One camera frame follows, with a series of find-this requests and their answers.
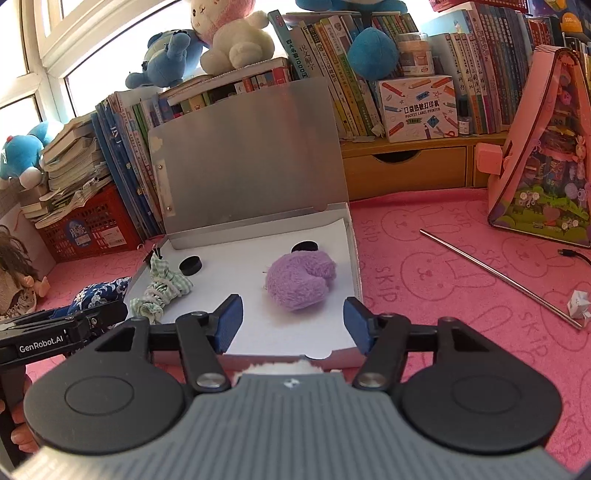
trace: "bookshelf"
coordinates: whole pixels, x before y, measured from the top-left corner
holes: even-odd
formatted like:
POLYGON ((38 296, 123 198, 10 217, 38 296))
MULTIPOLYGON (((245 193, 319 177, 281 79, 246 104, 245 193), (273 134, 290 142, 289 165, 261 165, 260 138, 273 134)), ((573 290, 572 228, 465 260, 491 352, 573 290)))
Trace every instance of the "bookshelf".
POLYGON ((409 190, 485 187, 487 175, 477 171, 474 147, 502 145, 506 132, 472 137, 389 143, 341 142, 350 200, 409 190))

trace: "purple plush toy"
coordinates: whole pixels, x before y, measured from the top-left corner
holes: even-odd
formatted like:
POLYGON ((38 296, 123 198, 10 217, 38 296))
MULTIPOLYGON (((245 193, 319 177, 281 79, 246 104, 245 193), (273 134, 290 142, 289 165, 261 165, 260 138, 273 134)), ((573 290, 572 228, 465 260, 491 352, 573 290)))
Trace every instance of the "purple plush toy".
POLYGON ((273 263, 265 287, 283 308, 300 310, 324 300, 335 278, 336 264, 325 252, 296 251, 273 263))

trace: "gray ribbed grip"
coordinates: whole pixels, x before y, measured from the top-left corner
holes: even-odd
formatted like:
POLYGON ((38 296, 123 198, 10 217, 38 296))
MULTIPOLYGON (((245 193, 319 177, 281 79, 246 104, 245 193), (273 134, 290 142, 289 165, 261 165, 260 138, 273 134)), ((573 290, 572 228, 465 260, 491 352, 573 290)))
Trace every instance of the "gray ribbed grip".
POLYGON ((497 458, 451 452, 410 428, 383 393, 340 374, 244 375, 201 395, 172 430, 132 452, 43 448, 17 480, 562 480, 542 448, 497 458))

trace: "blue plush toy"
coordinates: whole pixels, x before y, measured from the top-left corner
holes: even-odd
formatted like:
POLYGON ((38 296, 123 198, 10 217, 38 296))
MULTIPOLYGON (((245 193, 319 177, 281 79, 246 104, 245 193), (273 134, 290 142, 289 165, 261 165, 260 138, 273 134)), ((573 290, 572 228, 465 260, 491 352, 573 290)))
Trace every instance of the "blue plush toy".
POLYGON ((142 73, 130 73, 125 79, 127 88, 156 85, 174 87, 192 73, 199 63, 205 43, 195 30, 170 30, 148 40, 142 73))
MULTIPOLYGON (((295 0, 305 10, 349 10, 363 14, 371 12, 406 13, 400 0, 295 0)), ((351 68, 366 80, 381 80, 396 69, 398 49, 392 39, 377 28, 366 28, 354 40, 347 55, 351 68)))
POLYGON ((8 180, 13 177, 25 189, 39 185, 43 176, 39 170, 41 150, 62 128, 57 122, 42 122, 27 135, 8 137, 0 151, 0 190, 8 188, 8 180))

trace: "blue floral fabric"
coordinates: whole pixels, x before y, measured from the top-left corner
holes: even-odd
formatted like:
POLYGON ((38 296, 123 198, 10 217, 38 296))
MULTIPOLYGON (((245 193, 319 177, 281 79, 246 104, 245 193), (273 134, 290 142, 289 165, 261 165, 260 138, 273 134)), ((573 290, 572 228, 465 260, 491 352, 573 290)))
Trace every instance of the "blue floral fabric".
POLYGON ((95 283, 80 290, 73 302, 66 307, 56 309, 52 318, 63 317, 98 305, 119 301, 125 297, 131 277, 122 277, 111 282, 95 283))

